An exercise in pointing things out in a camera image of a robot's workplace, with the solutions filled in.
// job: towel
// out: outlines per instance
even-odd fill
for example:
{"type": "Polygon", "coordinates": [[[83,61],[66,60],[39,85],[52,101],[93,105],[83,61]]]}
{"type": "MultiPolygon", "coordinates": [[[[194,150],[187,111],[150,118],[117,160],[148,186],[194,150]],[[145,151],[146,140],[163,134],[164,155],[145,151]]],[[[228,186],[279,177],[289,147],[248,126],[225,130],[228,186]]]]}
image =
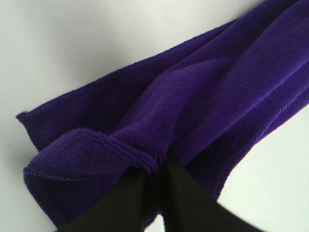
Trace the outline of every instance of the towel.
{"type": "Polygon", "coordinates": [[[218,199],[248,151],[309,103],[309,0],[266,0],[242,17],[116,70],[16,118],[38,150],[23,169],[57,228],[128,167],[158,194],[167,153],[218,199]]]}

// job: purple cloth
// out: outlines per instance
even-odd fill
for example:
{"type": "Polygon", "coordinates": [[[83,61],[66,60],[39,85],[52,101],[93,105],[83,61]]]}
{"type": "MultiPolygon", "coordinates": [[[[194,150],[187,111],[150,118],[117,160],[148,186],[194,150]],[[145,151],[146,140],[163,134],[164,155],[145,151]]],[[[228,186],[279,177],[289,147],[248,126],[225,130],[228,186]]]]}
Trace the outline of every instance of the purple cloth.
{"type": "MultiPolygon", "coordinates": [[[[308,60],[309,0],[266,0],[18,114],[39,151],[24,168],[25,184],[59,228],[104,196],[127,167],[158,177],[173,150],[218,199],[254,144],[309,103],[308,60]]],[[[147,225],[158,213],[154,206],[147,225]]]]}

